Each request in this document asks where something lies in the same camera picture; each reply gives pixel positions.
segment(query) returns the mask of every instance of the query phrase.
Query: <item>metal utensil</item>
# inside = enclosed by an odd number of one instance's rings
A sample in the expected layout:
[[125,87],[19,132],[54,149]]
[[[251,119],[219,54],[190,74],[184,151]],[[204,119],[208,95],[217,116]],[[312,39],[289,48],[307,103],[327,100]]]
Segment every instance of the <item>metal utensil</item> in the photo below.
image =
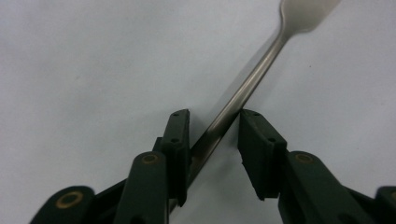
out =
[[293,36],[315,29],[335,8],[340,0],[283,0],[280,4],[281,29],[271,47],[239,87],[231,100],[213,120],[191,149],[192,164],[189,184],[199,174],[221,138],[236,119],[239,111],[275,60],[283,46]]

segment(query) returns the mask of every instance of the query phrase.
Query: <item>white tabletop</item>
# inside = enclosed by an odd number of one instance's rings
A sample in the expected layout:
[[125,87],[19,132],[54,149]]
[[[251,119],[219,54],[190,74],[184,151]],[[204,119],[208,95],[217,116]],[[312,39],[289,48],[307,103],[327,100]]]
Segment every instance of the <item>white tabletop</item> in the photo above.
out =
[[[169,115],[191,143],[260,59],[279,1],[0,3],[0,223],[27,223],[53,193],[107,189],[152,150]],[[396,185],[396,2],[343,0],[283,48],[246,108],[373,197]],[[170,223],[281,223],[257,199],[237,122]]]

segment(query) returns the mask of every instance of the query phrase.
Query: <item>utensil head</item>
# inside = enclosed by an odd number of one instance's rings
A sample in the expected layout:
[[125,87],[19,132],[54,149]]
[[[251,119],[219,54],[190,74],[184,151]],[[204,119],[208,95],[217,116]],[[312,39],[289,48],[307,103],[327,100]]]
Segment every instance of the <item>utensil head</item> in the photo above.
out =
[[282,28],[288,35],[315,29],[340,0],[282,0]]

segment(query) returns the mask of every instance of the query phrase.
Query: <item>spoon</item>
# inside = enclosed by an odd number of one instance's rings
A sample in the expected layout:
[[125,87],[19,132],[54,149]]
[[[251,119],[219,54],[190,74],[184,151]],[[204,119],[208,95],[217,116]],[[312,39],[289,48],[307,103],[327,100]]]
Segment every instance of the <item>spoon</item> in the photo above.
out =
[[[192,147],[189,186],[198,176],[221,138],[233,124],[239,111],[257,88],[283,46],[293,35],[315,29],[339,2],[340,0],[282,0],[280,4],[281,29],[275,41],[231,100]],[[171,210],[175,206],[176,202],[171,200]]]

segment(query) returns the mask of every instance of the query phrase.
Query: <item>silver utensil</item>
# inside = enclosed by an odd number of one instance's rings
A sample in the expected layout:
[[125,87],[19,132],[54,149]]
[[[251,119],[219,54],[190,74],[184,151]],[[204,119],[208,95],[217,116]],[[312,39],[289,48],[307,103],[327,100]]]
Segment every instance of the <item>silver utensil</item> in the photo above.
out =
[[[315,29],[339,2],[340,0],[282,0],[280,4],[281,29],[275,41],[231,100],[224,106],[192,147],[189,185],[198,176],[219,141],[226,134],[238,116],[239,111],[257,88],[283,46],[293,35]],[[171,210],[175,206],[175,201],[171,201]]]

